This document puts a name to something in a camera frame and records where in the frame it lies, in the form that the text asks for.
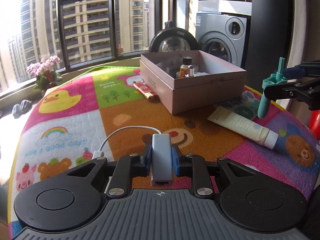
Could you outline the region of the pink cardboard box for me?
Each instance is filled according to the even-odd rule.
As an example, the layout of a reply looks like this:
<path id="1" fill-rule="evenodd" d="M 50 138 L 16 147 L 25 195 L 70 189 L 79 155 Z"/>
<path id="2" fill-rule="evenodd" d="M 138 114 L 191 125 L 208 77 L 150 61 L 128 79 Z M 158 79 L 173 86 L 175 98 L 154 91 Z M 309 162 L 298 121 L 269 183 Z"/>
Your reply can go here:
<path id="1" fill-rule="evenodd" d="M 208 75 L 172 78 L 157 63 L 170 56 L 182 54 L 192 58 L 192 65 Z M 247 73 L 218 57 L 200 50 L 145 53 L 140 57 L 140 75 L 171 114 L 240 97 Z"/>

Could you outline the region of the grey slippers pair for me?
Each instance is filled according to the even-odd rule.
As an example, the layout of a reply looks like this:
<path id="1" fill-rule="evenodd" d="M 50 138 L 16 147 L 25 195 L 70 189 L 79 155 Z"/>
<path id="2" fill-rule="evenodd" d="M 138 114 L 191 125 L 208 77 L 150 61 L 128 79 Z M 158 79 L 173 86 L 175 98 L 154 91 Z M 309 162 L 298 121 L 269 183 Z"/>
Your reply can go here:
<path id="1" fill-rule="evenodd" d="M 15 104 L 12 108 L 12 116 L 18 119 L 20 116 L 29 112 L 32 108 L 32 102 L 29 100 L 22 100 L 21 103 Z"/>

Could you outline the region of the amber bottle black cap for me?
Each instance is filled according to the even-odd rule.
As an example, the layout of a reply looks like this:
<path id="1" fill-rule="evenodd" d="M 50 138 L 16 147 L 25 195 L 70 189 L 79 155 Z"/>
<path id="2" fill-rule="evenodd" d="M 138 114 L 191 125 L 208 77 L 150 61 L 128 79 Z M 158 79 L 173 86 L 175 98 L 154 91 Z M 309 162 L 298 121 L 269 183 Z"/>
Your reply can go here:
<path id="1" fill-rule="evenodd" d="M 180 66 L 179 70 L 179 78 L 186 77 L 188 74 L 188 68 L 192 65 L 192 58 L 191 57 L 184 57 L 182 61 L 182 65 Z"/>

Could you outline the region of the pink potted flowers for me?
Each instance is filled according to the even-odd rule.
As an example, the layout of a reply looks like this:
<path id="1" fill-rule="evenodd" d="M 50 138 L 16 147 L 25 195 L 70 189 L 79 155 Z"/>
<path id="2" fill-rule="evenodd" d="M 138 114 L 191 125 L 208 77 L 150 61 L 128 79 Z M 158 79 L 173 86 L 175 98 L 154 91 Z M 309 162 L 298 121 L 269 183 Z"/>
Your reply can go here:
<path id="1" fill-rule="evenodd" d="M 54 67 L 60 62 L 57 55 L 43 57 L 40 62 L 31 63 L 26 71 L 36 78 L 35 89 L 45 91 L 53 84 L 62 82 L 62 76 L 57 73 Z"/>

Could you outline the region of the colourful cartoon play mat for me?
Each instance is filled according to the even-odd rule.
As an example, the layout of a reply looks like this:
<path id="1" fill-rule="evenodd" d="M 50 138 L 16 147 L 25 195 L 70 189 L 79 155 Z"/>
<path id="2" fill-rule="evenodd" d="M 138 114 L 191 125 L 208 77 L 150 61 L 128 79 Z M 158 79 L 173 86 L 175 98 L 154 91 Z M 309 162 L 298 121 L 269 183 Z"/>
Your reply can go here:
<path id="1" fill-rule="evenodd" d="M 257 116 L 260 94 L 245 87 L 221 106 L 279 135 L 282 152 L 271 151 L 209 121 L 215 105 L 172 115 L 158 100 L 148 101 L 133 86 L 140 70 L 98 67 L 45 96 L 22 130 L 8 193 L 9 235 L 21 226 L 15 197 L 28 186 L 91 160 L 102 150 L 109 161 L 140 153 L 154 129 L 171 137 L 182 153 L 208 161 L 226 157 L 299 189 L 310 197 L 319 175 L 319 141 L 298 119 L 275 103 Z"/>

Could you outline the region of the round washing machine door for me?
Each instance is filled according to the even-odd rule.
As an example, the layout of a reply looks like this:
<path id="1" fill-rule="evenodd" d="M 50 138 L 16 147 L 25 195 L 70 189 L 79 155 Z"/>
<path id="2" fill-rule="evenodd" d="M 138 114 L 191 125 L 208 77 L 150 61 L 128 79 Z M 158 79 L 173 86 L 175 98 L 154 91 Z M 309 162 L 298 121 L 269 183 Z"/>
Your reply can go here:
<path id="1" fill-rule="evenodd" d="M 149 46 L 150 53 L 198 49 L 196 38 L 189 31 L 175 27 L 172 21 L 165 23 L 165 28 L 153 37 Z"/>

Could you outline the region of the cream lotion tube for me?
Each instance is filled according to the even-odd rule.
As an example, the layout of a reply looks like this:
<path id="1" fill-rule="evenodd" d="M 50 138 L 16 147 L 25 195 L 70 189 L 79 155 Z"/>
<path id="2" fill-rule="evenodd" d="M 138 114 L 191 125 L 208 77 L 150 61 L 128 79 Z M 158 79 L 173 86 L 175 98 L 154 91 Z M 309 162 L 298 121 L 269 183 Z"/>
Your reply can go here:
<path id="1" fill-rule="evenodd" d="M 246 117 L 238 115 L 222 106 L 208 117 L 208 120 L 224 128 L 238 133 L 257 144 L 273 149 L 278 140 L 278 133 L 261 126 Z"/>

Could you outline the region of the grey washing machine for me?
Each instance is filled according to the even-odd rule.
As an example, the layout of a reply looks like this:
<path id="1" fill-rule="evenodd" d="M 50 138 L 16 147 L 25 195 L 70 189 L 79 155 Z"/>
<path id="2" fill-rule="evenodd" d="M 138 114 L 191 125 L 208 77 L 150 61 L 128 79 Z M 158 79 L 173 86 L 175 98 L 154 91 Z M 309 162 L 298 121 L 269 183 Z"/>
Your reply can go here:
<path id="1" fill-rule="evenodd" d="M 196 39 L 200 50 L 244 68 L 251 15 L 251 2 L 199 1 Z"/>

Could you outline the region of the clear bag with black item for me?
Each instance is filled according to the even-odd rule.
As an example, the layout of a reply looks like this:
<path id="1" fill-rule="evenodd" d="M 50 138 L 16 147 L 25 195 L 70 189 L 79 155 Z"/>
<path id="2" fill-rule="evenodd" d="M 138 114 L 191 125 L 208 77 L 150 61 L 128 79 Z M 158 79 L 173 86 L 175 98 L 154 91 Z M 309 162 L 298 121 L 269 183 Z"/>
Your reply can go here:
<path id="1" fill-rule="evenodd" d="M 176 73 L 180 70 L 182 62 L 182 54 L 177 54 L 157 63 L 156 66 L 175 79 Z"/>

